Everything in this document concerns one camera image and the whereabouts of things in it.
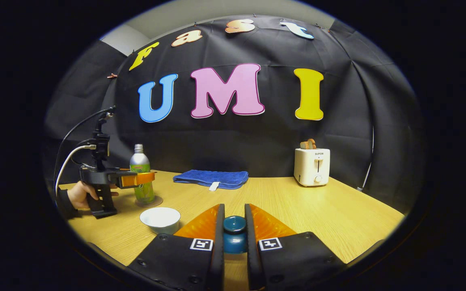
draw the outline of cable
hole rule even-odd
[[[375,142],[375,130],[373,127],[371,127],[371,154],[373,155],[373,144]],[[362,188],[357,187],[357,190],[362,192],[362,189],[366,185],[366,180],[368,180],[368,174],[370,173],[370,168],[371,168],[371,162],[370,166],[368,166],[368,171],[366,172],[366,177],[364,179],[364,183],[362,184]]]
[[[92,139],[92,138],[88,138],[88,139],[86,139],[86,140],[82,140],[82,141],[79,142],[75,147],[79,147],[79,146],[83,145],[84,143],[88,143],[88,144],[89,144],[90,141],[93,141],[93,139]],[[84,166],[84,167],[87,167],[87,168],[91,168],[91,169],[96,169],[96,167],[94,167],[94,166],[89,166],[89,164],[86,164],[86,163],[84,163],[84,162],[78,162],[77,160],[75,160],[74,156],[75,156],[75,155],[72,155],[71,161],[74,162],[75,164],[78,164],[78,165],[80,165],[80,166]]]
[[[78,147],[74,150],[72,150],[72,152],[68,155],[68,157],[66,158],[66,160],[64,161],[64,164],[62,165],[61,167],[61,170],[59,171],[59,176],[57,177],[57,180],[55,181],[55,196],[58,195],[58,192],[59,192],[59,179],[61,178],[61,175],[62,175],[62,171],[64,171],[64,167],[66,166],[66,164],[70,161],[70,158],[71,156],[76,153],[77,151],[81,150],[81,149],[91,149],[91,150],[95,150],[96,149],[96,144],[89,144],[89,145],[83,145],[81,147]]]
[[[53,168],[53,182],[55,184],[55,175],[57,175],[57,164],[59,163],[59,156],[61,155],[61,149],[62,149],[62,144],[65,142],[66,138],[77,128],[79,127],[80,125],[82,125],[84,122],[88,121],[89,119],[93,118],[94,116],[98,115],[98,114],[102,114],[104,112],[108,112],[108,111],[111,111],[111,110],[114,110],[115,109],[115,106],[114,107],[110,107],[108,109],[103,109],[103,110],[100,110],[94,114],[91,114],[90,116],[88,116],[87,118],[85,118],[84,120],[82,120],[81,122],[79,122],[78,124],[76,124],[67,134],[66,136],[62,139],[61,141],[61,144],[59,145],[59,151],[57,151],[57,157],[55,158],[55,167]]]

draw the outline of table surface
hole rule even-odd
[[[332,177],[325,186],[304,187],[294,177],[250,177],[239,189],[210,191],[197,184],[174,183],[179,173],[157,171],[154,192],[162,197],[159,207],[181,213],[180,227],[203,211],[223,203],[225,215],[244,217],[244,204],[251,203],[297,233],[314,232],[344,263],[355,259],[374,243],[385,239],[404,215],[386,204]],[[61,189],[70,189],[65,184]],[[141,223],[147,208],[135,205],[133,189],[116,189],[113,197],[118,214],[95,219],[89,210],[68,223],[80,238],[94,243],[124,265],[129,265],[156,236]],[[225,254],[224,289],[248,290],[247,255]]]

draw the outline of bottle label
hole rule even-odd
[[[131,171],[136,173],[148,173],[150,172],[150,164],[132,164]],[[134,194],[137,201],[140,203],[150,203],[154,201],[154,188],[152,188],[152,182],[141,184],[134,188]]]

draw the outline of hand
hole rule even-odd
[[[111,184],[110,187],[111,189],[118,188],[114,184]],[[70,202],[72,203],[73,207],[76,209],[89,208],[89,204],[87,204],[87,193],[89,193],[95,200],[100,199],[98,195],[96,195],[95,188],[89,184],[85,184],[83,181],[78,181],[73,188],[68,190],[68,197],[70,198]],[[120,195],[118,192],[111,192],[111,196],[118,195]]]

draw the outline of white tag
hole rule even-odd
[[[213,182],[210,186],[210,191],[215,191],[217,190],[217,187],[218,185],[220,184],[220,182]]]

